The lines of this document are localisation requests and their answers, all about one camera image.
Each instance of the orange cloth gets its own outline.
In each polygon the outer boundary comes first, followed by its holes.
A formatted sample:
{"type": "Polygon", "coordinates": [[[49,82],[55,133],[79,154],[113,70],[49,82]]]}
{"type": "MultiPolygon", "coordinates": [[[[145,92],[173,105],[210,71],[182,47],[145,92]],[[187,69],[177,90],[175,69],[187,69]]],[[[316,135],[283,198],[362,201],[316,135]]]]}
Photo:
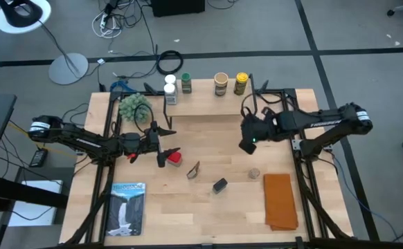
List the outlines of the orange cloth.
{"type": "Polygon", "coordinates": [[[289,174],[265,174],[265,223],[274,230],[295,230],[298,219],[289,174]]]}

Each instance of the red object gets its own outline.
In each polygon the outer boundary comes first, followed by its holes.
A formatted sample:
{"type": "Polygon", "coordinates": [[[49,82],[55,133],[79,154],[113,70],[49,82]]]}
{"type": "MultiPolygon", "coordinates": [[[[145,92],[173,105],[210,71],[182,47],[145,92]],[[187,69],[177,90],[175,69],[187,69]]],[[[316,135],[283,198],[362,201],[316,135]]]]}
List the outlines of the red object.
{"type": "Polygon", "coordinates": [[[168,160],[172,161],[173,163],[178,163],[181,160],[181,153],[174,152],[168,156],[168,160]]]}

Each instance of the artificial succulent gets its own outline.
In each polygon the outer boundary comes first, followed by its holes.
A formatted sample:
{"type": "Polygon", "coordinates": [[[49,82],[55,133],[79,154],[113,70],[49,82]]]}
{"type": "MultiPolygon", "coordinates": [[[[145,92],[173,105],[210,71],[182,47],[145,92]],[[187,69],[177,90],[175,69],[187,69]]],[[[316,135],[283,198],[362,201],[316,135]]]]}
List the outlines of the artificial succulent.
{"type": "MultiPolygon", "coordinates": [[[[151,103],[147,101],[147,98],[140,94],[136,93],[130,95],[127,98],[124,98],[119,106],[120,114],[126,121],[134,121],[134,110],[140,104],[146,104],[151,107],[151,103]]],[[[150,110],[145,106],[140,106],[136,112],[136,120],[139,123],[145,123],[147,121],[147,117],[150,114],[150,110]]]]}

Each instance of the book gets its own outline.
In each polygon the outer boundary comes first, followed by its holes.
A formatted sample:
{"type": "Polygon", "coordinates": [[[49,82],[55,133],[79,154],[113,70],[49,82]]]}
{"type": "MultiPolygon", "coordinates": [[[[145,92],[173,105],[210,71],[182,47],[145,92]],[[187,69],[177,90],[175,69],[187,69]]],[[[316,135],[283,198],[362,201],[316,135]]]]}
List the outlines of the book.
{"type": "Polygon", "coordinates": [[[112,185],[106,235],[126,237],[141,234],[145,188],[145,183],[112,185]]]}

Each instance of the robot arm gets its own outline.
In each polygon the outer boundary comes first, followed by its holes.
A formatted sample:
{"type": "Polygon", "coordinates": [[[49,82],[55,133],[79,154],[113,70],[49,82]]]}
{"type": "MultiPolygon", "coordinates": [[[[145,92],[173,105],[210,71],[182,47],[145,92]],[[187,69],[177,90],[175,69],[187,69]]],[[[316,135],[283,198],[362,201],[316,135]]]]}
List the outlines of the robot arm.
{"type": "Polygon", "coordinates": [[[322,148],[333,145],[347,135],[367,134],[373,128],[366,111],[353,103],[338,109],[311,113],[299,109],[275,113],[269,107],[265,107],[262,113],[265,115],[263,120],[248,113],[242,121],[242,141],[239,147],[248,154],[254,152],[256,149],[254,143],[260,140],[278,142],[288,139],[304,129],[335,125],[315,139],[300,142],[302,157],[314,160],[322,148]]]}
{"type": "Polygon", "coordinates": [[[95,164],[111,165],[115,158],[123,155],[133,163],[140,154],[157,152],[158,165],[164,167],[166,158],[179,148],[161,152],[159,136],[174,133],[176,131],[162,129],[156,121],[152,121],[143,136],[138,133],[124,133],[117,137],[103,138],[74,124],[64,123],[59,117],[40,116],[33,119],[28,135],[35,142],[58,142],[84,151],[95,164]]]}

